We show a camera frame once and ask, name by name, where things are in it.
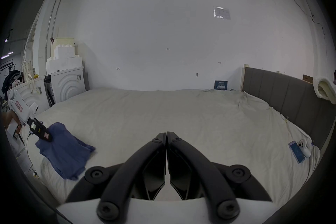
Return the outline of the person's left hand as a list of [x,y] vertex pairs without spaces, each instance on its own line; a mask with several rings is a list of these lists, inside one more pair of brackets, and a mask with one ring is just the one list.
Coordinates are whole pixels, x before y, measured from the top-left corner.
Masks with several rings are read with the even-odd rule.
[[22,123],[17,114],[12,109],[8,112],[1,112],[1,118],[6,131],[8,131],[8,126],[10,125],[11,121],[14,120],[16,122],[15,134],[20,135]]

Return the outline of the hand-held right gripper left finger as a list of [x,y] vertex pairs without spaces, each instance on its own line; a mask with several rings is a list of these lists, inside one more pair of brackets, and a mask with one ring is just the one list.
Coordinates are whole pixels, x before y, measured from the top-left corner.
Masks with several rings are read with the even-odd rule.
[[158,134],[124,163],[89,168],[65,203],[100,199],[101,220],[124,221],[130,198],[153,201],[165,185],[166,135]]

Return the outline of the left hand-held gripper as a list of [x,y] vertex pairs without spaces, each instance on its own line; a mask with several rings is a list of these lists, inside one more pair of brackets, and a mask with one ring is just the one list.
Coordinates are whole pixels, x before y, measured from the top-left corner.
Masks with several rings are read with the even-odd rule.
[[38,105],[34,102],[30,106],[24,101],[23,97],[17,90],[12,89],[8,94],[8,103],[13,111],[18,116],[20,123],[23,126],[28,125],[30,132],[38,136],[40,139],[47,142],[52,142],[53,137],[43,125],[43,122],[35,118],[38,110]]

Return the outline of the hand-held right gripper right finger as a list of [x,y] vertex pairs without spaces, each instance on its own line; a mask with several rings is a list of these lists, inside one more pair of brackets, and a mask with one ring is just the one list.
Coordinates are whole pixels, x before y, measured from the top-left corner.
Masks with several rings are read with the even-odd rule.
[[174,132],[167,132],[167,161],[172,187],[182,200],[204,197],[210,221],[235,221],[244,211],[238,198],[272,202],[246,166],[211,162]]

